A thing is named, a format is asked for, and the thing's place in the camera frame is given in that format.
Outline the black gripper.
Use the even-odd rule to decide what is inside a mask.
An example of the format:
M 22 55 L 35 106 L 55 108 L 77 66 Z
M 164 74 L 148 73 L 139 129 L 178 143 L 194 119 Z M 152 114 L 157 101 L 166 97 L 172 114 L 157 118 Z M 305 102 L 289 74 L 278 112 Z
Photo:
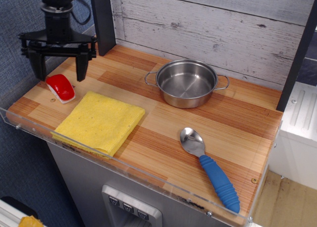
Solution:
M 45 10 L 45 29 L 21 33 L 21 52 L 30 60 L 34 75 L 46 80 L 45 56 L 76 57 L 77 81 L 85 79 L 88 61 L 96 57 L 97 39 L 71 28 L 71 10 Z

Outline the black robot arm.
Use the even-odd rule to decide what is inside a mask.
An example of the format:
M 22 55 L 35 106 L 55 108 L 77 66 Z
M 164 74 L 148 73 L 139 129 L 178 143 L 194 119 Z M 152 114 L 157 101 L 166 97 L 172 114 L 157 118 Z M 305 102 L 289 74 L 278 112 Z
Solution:
M 71 28 L 73 0 L 42 0 L 41 10 L 45 14 L 45 29 L 21 33 L 21 53 L 30 60 L 36 78 L 46 79 L 46 56 L 74 57 L 77 81 L 85 79 L 88 62 L 96 57 L 95 37 L 78 33 Z M 89 5 L 78 0 L 84 6 Z

